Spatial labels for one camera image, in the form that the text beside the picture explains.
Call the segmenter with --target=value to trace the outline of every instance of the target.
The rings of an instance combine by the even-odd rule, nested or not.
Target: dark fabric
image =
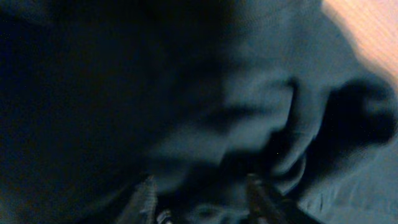
[[[71,1],[62,12],[50,27],[0,21],[4,217],[117,216],[150,173],[158,210],[239,223],[247,173],[302,201],[395,140],[392,88],[319,1]]]

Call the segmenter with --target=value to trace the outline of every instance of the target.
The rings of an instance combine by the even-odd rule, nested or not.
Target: garment
[[[248,173],[305,204],[396,140],[394,91],[320,1],[72,2],[51,27],[2,25],[10,219],[111,223],[148,173],[158,210],[239,223]]]

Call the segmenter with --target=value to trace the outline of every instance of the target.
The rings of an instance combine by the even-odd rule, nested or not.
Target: wrinkled fabric
[[[2,23],[10,219],[115,221],[141,173],[182,223],[242,222],[250,172],[325,210],[310,198],[396,140],[394,91],[319,1],[83,1],[62,16]]]

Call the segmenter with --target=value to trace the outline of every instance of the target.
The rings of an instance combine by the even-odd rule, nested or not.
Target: black fabric
[[[158,210],[239,223],[247,173],[300,202],[396,138],[396,95],[319,1],[72,3],[51,27],[1,19],[4,217],[116,216],[145,172]]]

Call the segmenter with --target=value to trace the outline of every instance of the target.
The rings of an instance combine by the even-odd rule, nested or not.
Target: beige surface
[[[344,31],[358,59],[398,90],[398,0],[324,0],[322,10]]]

